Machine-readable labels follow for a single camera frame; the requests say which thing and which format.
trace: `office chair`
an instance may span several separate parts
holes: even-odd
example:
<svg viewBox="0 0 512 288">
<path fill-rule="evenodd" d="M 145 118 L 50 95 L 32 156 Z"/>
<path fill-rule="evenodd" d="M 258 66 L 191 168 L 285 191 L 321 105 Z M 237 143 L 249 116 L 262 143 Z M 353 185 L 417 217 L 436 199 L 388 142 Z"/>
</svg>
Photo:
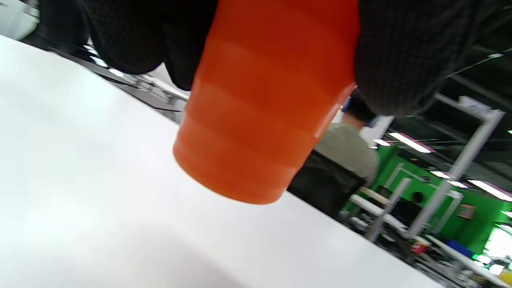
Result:
<svg viewBox="0 0 512 288">
<path fill-rule="evenodd" d="M 293 178 L 288 191 L 336 219 L 350 196 L 365 180 L 314 150 L 309 157 L 316 157 L 323 167 L 303 166 Z"/>
</svg>

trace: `beige shirt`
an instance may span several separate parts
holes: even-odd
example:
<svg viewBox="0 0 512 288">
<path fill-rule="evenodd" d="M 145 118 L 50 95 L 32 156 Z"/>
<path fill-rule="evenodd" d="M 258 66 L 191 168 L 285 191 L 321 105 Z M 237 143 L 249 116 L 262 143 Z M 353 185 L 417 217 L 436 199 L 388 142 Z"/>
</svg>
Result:
<svg viewBox="0 0 512 288">
<path fill-rule="evenodd" d="M 379 169 L 377 152 L 359 136 L 359 131 L 345 123 L 332 123 L 314 148 L 320 154 L 353 172 L 371 184 Z"/>
</svg>

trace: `yellow object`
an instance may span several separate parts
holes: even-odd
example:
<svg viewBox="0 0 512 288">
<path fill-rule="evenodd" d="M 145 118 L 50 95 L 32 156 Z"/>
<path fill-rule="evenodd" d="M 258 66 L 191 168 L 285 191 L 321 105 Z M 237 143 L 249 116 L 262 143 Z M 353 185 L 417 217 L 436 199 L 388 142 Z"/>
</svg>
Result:
<svg viewBox="0 0 512 288">
<path fill-rule="evenodd" d="M 512 285 L 512 271 L 503 269 L 503 272 L 501 272 L 500 279 L 504 282 L 507 282 L 507 284 Z"/>
</svg>

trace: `orange cup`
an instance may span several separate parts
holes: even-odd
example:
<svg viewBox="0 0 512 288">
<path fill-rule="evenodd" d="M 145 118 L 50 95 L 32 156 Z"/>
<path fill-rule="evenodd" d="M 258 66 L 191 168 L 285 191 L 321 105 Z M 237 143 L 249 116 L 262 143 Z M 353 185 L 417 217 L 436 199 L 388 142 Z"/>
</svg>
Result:
<svg viewBox="0 0 512 288">
<path fill-rule="evenodd" d="M 280 198 L 354 89 L 357 0 L 219 0 L 174 144 L 207 188 Z"/>
</svg>

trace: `dark hair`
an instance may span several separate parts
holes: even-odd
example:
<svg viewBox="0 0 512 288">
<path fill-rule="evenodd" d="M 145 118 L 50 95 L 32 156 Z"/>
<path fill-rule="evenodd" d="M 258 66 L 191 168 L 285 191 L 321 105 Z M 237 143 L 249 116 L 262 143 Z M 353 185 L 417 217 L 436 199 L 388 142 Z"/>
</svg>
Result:
<svg viewBox="0 0 512 288">
<path fill-rule="evenodd" d="M 416 203 L 416 204 L 421 204 L 423 202 L 423 199 L 425 197 L 423 196 L 423 193 L 419 192 L 419 191 L 416 191 L 414 192 L 413 194 L 413 202 Z"/>
<path fill-rule="evenodd" d="M 345 113 L 354 116 L 357 120 L 369 123 L 377 115 L 370 110 L 365 101 L 361 98 L 359 89 L 356 88 L 350 95 L 350 102 L 345 109 Z"/>
</svg>

